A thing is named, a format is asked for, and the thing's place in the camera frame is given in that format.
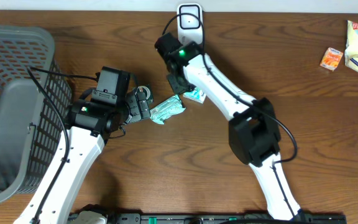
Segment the teal wrapper packet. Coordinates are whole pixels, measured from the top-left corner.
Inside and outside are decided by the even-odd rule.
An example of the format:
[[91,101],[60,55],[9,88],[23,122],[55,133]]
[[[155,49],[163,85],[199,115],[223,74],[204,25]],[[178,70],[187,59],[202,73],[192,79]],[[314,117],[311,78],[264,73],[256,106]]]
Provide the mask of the teal wrapper packet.
[[164,125],[165,120],[173,115],[184,112],[186,108],[178,95],[171,96],[161,104],[155,106],[150,110],[150,119],[157,123]]

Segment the dark green round-label box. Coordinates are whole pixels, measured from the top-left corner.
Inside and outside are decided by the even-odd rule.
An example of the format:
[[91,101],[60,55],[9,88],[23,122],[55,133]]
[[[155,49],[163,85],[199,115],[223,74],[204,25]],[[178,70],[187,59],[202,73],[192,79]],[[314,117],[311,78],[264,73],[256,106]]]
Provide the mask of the dark green round-label box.
[[149,104],[152,104],[154,102],[154,96],[152,93],[152,89],[150,85],[141,85],[138,86],[138,90],[140,92],[144,92],[146,96],[146,100]]

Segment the green tissue pack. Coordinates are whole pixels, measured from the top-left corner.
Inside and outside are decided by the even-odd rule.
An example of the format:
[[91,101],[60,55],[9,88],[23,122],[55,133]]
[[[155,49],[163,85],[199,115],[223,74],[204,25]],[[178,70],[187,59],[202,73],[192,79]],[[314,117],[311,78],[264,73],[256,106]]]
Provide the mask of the green tissue pack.
[[206,94],[199,88],[195,88],[191,92],[185,92],[183,97],[188,98],[189,100],[195,101],[197,103],[203,104],[206,99]]

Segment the orange snack packet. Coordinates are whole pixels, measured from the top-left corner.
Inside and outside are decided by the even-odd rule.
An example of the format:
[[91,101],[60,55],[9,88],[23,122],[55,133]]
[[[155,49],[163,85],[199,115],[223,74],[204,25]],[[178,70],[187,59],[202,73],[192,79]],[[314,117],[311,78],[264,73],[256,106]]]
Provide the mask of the orange snack packet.
[[343,57],[342,52],[340,52],[332,47],[329,47],[325,51],[319,65],[323,68],[330,70],[330,71],[334,71],[335,69],[337,69],[342,57]]

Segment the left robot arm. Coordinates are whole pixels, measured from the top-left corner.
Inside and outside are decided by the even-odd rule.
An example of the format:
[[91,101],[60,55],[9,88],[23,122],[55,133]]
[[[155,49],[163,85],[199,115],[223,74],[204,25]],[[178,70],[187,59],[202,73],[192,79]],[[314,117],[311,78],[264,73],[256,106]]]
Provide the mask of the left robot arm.
[[150,116],[144,91],[119,96],[93,90],[90,100],[74,102],[56,153],[36,193],[16,223],[66,223],[78,191],[112,133]]

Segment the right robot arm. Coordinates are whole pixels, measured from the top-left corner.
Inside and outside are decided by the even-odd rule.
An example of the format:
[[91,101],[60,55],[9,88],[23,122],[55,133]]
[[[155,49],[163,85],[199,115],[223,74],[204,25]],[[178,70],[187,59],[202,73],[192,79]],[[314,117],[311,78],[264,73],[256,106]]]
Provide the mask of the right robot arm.
[[280,154],[280,131],[284,130],[293,147],[297,143],[290,130],[275,116],[271,102],[255,99],[238,88],[213,63],[204,49],[194,42],[177,41],[156,48],[168,71],[175,92],[199,88],[228,121],[229,146],[234,155],[254,172],[267,201],[270,216],[293,220],[301,208],[285,177]]

